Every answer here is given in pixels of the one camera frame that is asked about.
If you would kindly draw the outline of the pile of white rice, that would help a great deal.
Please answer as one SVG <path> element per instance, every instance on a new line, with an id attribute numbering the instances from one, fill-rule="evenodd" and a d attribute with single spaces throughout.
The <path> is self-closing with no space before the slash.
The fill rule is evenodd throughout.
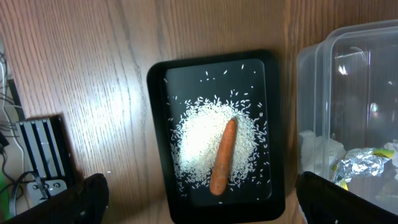
<path id="1" fill-rule="evenodd" d="M 271 195 L 271 168 L 264 64 L 257 59 L 168 69 L 167 137 L 182 196 L 195 205 L 245 203 Z M 210 178 L 225 127 L 236 121 L 231 170 L 225 191 L 210 192 Z"/>

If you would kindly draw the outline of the orange carrot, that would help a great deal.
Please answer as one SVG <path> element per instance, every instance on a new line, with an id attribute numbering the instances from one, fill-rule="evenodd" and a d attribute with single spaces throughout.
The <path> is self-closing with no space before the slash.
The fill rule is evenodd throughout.
<path id="1" fill-rule="evenodd" d="M 231 119 L 223 132 L 211 174 L 210 192 L 215 196 L 223 194 L 227 186 L 235 140 L 236 121 Z"/>

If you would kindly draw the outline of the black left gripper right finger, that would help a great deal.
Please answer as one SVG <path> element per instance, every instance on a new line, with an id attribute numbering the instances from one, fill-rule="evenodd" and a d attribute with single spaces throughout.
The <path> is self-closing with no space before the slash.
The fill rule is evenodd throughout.
<path id="1" fill-rule="evenodd" d="M 296 195 L 304 219 L 314 223 L 397 223 L 397 215 L 309 171 L 298 175 Z"/>

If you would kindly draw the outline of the yellow silver snack wrapper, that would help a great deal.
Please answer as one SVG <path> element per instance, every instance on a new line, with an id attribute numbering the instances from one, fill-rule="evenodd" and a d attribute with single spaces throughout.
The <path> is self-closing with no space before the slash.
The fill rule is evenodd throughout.
<path id="1" fill-rule="evenodd" d="M 396 155 L 396 150 L 385 148 L 352 149 L 333 167 L 331 181 L 348 190 L 347 183 L 353 178 L 381 176 L 385 163 Z"/>

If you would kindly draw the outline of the white paper napkin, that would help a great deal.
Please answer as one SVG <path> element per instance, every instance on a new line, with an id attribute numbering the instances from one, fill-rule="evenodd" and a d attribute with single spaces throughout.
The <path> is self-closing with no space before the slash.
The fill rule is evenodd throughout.
<path id="1" fill-rule="evenodd" d="M 324 143 L 323 137 L 316 136 L 311 130 L 298 134 L 298 145 L 300 153 L 298 171 L 300 173 L 310 171 L 325 179 L 330 178 L 333 166 L 346 153 L 342 143 L 333 139 Z"/>

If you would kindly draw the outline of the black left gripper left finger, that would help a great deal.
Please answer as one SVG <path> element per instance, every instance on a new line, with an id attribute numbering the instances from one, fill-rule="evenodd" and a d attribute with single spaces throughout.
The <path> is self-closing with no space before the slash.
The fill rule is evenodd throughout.
<path id="1" fill-rule="evenodd" d="M 109 203 L 103 174 L 93 174 L 69 189 L 6 220 L 5 224 L 100 224 Z"/>

